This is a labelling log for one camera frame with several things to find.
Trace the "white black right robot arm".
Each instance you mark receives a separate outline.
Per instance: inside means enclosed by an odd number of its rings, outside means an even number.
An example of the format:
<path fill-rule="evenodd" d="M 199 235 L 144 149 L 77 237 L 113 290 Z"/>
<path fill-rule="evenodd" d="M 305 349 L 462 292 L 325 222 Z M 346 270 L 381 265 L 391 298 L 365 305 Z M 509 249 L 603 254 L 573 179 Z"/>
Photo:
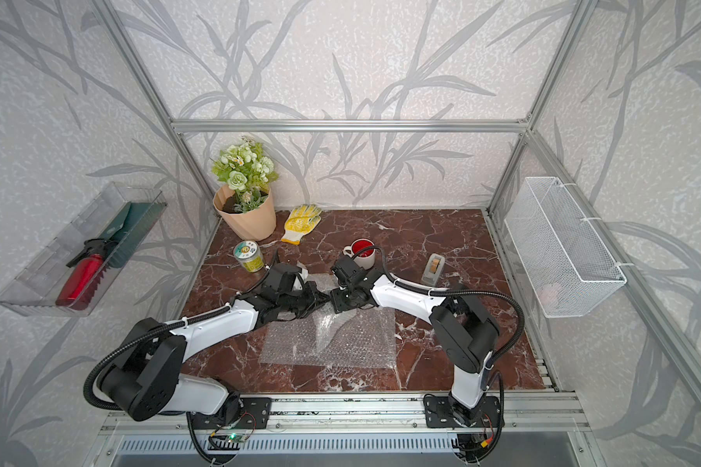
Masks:
<path fill-rule="evenodd" d="M 337 313 L 366 305 L 386 307 L 426 321 L 455 367 L 450 403 L 470 416 L 481 403 L 495 364 L 521 339 L 525 313 L 512 297 L 482 290 L 432 288 L 391 274 L 385 266 L 366 270 L 348 256 L 332 267 L 339 287 L 331 292 Z M 498 320 L 481 303 L 482 297 L 506 302 L 516 313 L 516 329 L 503 346 Z"/>

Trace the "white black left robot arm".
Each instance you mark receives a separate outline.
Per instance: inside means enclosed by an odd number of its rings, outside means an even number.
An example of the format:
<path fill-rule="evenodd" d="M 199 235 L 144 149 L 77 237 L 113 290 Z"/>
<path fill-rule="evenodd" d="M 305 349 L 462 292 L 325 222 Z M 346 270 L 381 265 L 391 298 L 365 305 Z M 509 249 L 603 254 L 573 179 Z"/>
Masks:
<path fill-rule="evenodd" d="M 277 264 L 222 307 L 169 322 L 138 321 L 124 342 L 93 367 L 84 382 L 84 398 L 95 408 L 123 411 L 136 421 L 163 413 L 223 413 L 229 388 L 186 375 L 183 364 L 288 314 L 303 319 L 329 301 L 315 282 L 305 280 L 301 268 Z"/>

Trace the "clear bubble wrap sheet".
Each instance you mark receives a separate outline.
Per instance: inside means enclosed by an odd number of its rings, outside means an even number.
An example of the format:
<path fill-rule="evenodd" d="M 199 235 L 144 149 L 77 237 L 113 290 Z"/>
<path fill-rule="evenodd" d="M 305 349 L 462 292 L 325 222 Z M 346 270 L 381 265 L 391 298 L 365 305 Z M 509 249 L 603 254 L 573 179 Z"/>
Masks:
<path fill-rule="evenodd" d="M 303 319 L 267 326 L 259 362 L 338 368 L 393 368 L 395 311 L 363 307 L 335 313 L 331 303 Z"/>

